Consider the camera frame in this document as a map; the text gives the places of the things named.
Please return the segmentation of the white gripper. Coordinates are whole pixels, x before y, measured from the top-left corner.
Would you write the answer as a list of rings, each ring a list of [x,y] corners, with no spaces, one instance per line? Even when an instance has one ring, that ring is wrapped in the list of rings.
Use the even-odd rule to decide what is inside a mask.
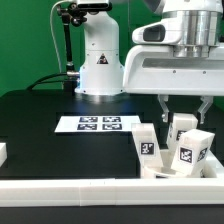
[[[123,87],[128,93],[158,95],[164,122],[169,120],[168,95],[202,96],[203,124],[212,96],[224,96],[224,44],[211,48],[208,58],[175,58],[171,46],[137,45],[126,57]]]

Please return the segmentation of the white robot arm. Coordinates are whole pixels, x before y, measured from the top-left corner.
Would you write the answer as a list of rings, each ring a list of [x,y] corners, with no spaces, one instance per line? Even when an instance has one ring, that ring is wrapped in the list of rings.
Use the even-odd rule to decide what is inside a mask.
[[[132,33],[124,64],[118,59],[118,25],[96,2],[87,12],[85,61],[75,91],[86,96],[135,94],[224,96],[222,0],[145,0],[162,16]]]

